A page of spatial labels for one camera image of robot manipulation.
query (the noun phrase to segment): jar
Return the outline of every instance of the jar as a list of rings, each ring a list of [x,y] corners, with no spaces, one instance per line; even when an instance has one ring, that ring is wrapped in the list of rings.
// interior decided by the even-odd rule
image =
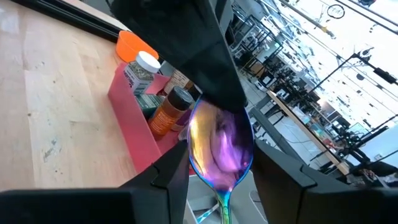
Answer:
[[[175,124],[172,126],[172,131],[181,131],[184,128],[184,126],[186,126],[188,124],[188,120],[191,117],[191,113],[195,107],[196,100],[201,95],[201,90],[196,85],[193,85],[188,90],[188,92],[189,92],[189,94],[191,94],[194,102],[191,104],[189,109],[181,116],[181,118],[175,122]]]
[[[187,90],[180,86],[173,87],[148,121],[149,129],[155,140],[162,139],[192,103],[193,98]]]
[[[166,83],[166,85],[161,89],[157,94],[161,96],[165,96],[170,93],[173,87],[179,86],[186,90],[193,86],[193,82],[189,80],[184,74],[182,74],[177,69],[174,70],[173,75],[170,77],[170,80]]]
[[[130,62],[124,68],[124,76],[127,78],[134,95],[143,94],[154,81],[154,74],[160,69],[160,63],[154,56],[140,51],[136,60]]]

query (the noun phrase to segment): wooden tabletop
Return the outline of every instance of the wooden tabletop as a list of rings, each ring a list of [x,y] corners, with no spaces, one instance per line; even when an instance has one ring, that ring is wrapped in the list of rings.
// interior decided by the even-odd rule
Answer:
[[[115,44],[0,1],[0,190],[135,176],[107,97]]]
[[[337,168],[344,174],[349,173],[349,166],[345,162],[339,162],[330,152],[322,142],[314,136],[314,134],[301,122],[301,120],[294,115],[294,113],[277,97],[273,91],[267,91],[267,94],[278,104],[278,106],[289,116],[293,122],[311,139],[312,142],[321,150],[326,152],[325,155],[329,160],[337,166]]]

